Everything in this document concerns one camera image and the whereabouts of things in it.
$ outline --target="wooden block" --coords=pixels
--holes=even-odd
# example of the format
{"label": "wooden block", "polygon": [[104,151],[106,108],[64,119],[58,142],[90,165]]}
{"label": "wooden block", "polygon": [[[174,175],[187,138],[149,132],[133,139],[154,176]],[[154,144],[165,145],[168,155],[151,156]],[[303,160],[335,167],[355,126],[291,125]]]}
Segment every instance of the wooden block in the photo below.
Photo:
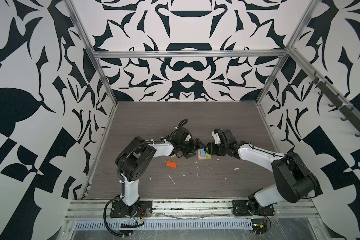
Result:
{"label": "wooden block", "polygon": [[177,167],[177,162],[167,161],[167,163],[166,163],[165,165],[166,165],[167,167],[176,168],[176,167]]}

